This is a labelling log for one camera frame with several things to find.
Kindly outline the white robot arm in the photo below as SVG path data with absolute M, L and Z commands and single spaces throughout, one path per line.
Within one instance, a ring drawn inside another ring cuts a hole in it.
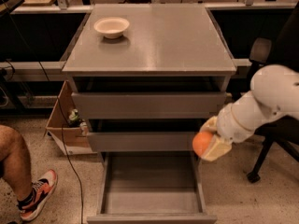
M 298 85 L 299 73 L 286 66 L 259 69 L 250 81 L 250 90 L 200 128 L 192 141 L 194 152 L 205 161 L 214 161 L 266 123 L 284 116 L 299 119 Z

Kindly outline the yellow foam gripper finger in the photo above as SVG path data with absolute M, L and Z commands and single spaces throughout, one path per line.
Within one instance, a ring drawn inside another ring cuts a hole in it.
M 217 117 L 213 116 L 208 119 L 200 128 L 200 132 L 215 133 L 217 131 Z
M 220 137 L 217 134 L 212 135 L 212 139 L 201 156 L 204 161 L 215 161 L 227 154 L 232 149 L 232 142 Z

